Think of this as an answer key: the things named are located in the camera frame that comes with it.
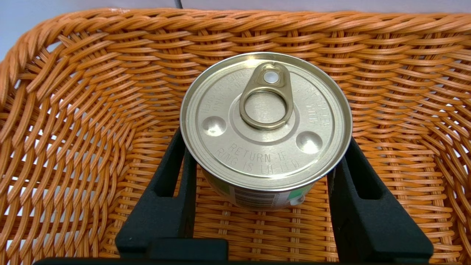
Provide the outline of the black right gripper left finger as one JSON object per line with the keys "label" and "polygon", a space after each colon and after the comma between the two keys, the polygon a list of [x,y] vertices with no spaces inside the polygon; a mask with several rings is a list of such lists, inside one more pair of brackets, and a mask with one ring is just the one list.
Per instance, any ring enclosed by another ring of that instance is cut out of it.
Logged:
{"label": "black right gripper left finger", "polygon": [[138,203],[116,236],[121,258],[143,258],[152,243],[192,238],[195,225],[196,161],[177,129]]}

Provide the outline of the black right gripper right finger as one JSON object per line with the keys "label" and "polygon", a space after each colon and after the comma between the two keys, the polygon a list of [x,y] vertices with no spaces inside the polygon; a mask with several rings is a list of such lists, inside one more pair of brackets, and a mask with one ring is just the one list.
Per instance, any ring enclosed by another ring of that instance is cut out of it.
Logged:
{"label": "black right gripper right finger", "polygon": [[354,139],[327,175],[342,263],[427,264],[433,245],[386,187]]}

